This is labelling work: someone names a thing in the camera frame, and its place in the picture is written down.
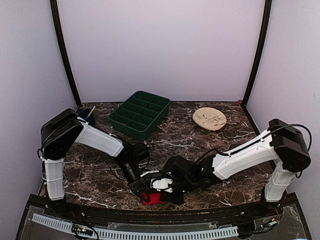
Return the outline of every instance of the green bin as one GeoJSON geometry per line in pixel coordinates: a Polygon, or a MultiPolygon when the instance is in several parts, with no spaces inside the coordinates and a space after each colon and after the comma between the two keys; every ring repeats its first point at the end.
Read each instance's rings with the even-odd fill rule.
{"type": "Polygon", "coordinates": [[[145,141],[169,111],[170,99],[137,91],[110,114],[113,129],[139,141],[145,141]]]}

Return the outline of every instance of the wall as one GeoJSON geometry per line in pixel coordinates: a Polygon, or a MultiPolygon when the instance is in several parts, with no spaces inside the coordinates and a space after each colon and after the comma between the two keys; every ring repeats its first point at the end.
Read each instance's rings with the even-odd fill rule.
{"type": "Polygon", "coordinates": [[[264,0],[59,0],[83,102],[137,90],[174,101],[238,101],[255,56],[264,0]]]}
{"type": "Polygon", "coordinates": [[[15,239],[41,183],[40,128],[74,108],[50,1],[0,1],[0,230],[15,239]]]}
{"type": "Polygon", "coordinates": [[[311,166],[295,179],[312,239],[320,239],[320,1],[273,1],[269,28],[248,110],[260,130],[279,118],[310,128],[311,166]]]}

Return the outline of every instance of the marble tabletop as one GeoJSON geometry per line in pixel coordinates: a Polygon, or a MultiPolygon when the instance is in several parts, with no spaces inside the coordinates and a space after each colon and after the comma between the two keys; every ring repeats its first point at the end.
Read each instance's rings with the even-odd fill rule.
{"type": "MultiPolygon", "coordinates": [[[[84,108],[96,107],[96,125],[124,137],[128,142],[138,141],[112,129],[109,115],[121,103],[86,103],[84,108]]],[[[227,151],[256,136],[245,113],[236,102],[172,102],[169,113],[145,141],[150,152],[148,169],[162,169],[172,156],[180,155],[190,161],[212,148],[227,151]],[[192,119],[194,112],[203,107],[216,108],[226,116],[227,123],[219,131],[208,131],[192,119]]],[[[234,206],[260,200],[262,188],[269,181],[272,168],[265,162],[239,172],[223,183],[206,190],[197,189],[185,194],[185,203],[143,205],[129,189],[125,180],[117,179],[110,166],[120,177],[116,161],[107,154],[85,145],[74,144],[64,162],[64,190],[67,201],[86,206],[140,211],[181,211],[234,206]]]]}

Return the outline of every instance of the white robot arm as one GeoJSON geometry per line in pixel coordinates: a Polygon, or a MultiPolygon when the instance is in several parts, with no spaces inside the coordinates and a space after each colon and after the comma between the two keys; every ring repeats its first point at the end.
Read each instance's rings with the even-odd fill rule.
{"type": "Polygon", "coordinates": [[[91,126],[67,109],[41,128],[42,146],[38,150],[43,161],[43,179],[47,196],[53,201],[65,201],[63,162],[73,143],[84,144],[115,157],[133,193],[150,202],[150,193],[160,192],[159,201],[184,202],[186,191],[208,188],[257,164],[275,160],[276,169],[264,190],[267,202],[278,202],[295,174],[310,164],[308,150],[300,131],[286,127],[274,119],[270,128],[256,138],[224,153],[188,161],[171,157],[163,170],[142,173],[138,162],[149,156],[143,143],[134,146],[123,139],[91,126]]]}

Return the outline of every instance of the white ventilation strip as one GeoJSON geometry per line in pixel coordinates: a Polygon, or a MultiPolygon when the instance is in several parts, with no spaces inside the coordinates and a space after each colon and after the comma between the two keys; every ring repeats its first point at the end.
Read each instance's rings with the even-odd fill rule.
{"type": "MultiPolygon", "coordinates": [[[[71,231],[73,225],[71,221],[54,219],[36,213],[33,214],[32,221],[64,233],[73,234],[71,231]]],[[[94,229],[98,232],[100,240],[213,240],[239,235],[237,226],[205,231],[173,233],[116,231],[99,227],[95,227],[94,229]]],[[[81,233],[78,235],[88,238],[88,236],[81,233]]],[[[95,236],[96,234],[94,233],[90,238],[97,239],[95,236]]]]}

